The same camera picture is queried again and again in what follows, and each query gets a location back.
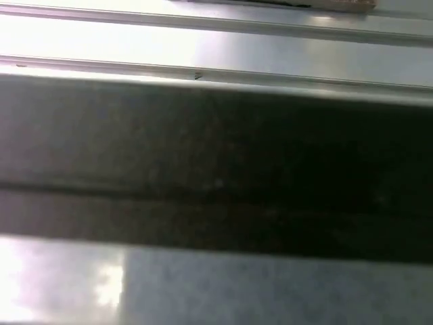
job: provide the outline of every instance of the metal channel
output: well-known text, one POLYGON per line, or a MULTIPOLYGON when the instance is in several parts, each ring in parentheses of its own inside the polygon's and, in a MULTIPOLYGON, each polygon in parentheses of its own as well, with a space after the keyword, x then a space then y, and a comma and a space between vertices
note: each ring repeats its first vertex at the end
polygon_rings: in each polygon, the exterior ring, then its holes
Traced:
POLYGON ((389 45, 433 46, 433 21, 363 16, 235 4, 184 3, 167 0, 111 3, 76 1, 7 1, 4 14, 61 19, 182 26, 264 35, 389 45))
POLYGON ((0 322, 430 324, 433 269, 0 238, 0 322))
POLYGON ((0 56, 433 86, 428 48, 14 16, 0 25, 0 56))

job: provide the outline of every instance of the black panel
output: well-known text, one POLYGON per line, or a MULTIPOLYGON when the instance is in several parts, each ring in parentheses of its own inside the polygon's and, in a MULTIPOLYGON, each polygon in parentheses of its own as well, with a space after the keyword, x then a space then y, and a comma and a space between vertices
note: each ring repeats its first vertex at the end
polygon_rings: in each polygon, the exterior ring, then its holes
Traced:
MULTIPOLYGON (((95 224, 92 217, 71 217, 71 224, 80 220, 78 228, 98 228, 98 235, 88 230, 87 239, 430 260, 415 252, 429 247, 433 230, 429 109, 25 77, 1 77, 0 98, 4 189, 100 196, 116 204, 128 199, 140 206, 158 201, 174 207, 158 219, 167 229, 191 226, 182 239, 165 232, 165 239, 150 240, 149 212, 136 211, 134 222, 124 213, 95 224), (182 212, 185 206, 195 212, 182 212), (418 248, 396 253, 393 245, 405 234, 418 248), (370 253, 360 241, 371 243, 370 253)), ((31 218, 28 210, 25 218, 31 218)), ((6 225, 0 230, 27 229, 6 225)), ((34 234, 42 236, 83 232, 37 228, 34 234)))

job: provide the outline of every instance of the metal groove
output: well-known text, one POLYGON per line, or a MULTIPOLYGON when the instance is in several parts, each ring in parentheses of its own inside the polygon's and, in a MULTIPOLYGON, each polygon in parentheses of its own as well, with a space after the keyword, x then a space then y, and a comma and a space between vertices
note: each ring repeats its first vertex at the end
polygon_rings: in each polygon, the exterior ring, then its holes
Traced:
MULTIPOLYGON (((173 26, 201 30, 217 30, 236 33, 252 33, 260 35, 282 35, 308 39, 325 39, 351 41, 355 43, 371 43, 385 45, 404 45, 432 47, 433 35, 426 31, 417 33, 401 30, 365 30, 362 28, 340 28, 335 26, 318 26, 314 24, 287 23, 272 20, 233 19, 211 16, 183 16, 159 13, 114 12, 108 10, 73 9, 60 7, 39 7, 33 5, 10 5, 0 3, 0 13, 14 16, 30 16, 38 18, 56 18, 92 22, 110 22, 115 24, 136 24, 150 26, 173 26)), ((433 30, 433 22, 412 21, 412 24, 428 25, 433 30)))
POLYGON ((120 64, 0 56, 0 74, 41 77, 84 77, 93 80, 115 80, 128 83, 158 82, 197 88, 286 93, 314 98, 384 102, 431 106, 433 88, 415 85, 368 83, 351 80, 324 79, 283 74, 257 74, 229 70, 120 64))
POLYGON ((6 57, 433 86, 426 48, 29 17, 0 22, 15 30, 0 32, 6 57))

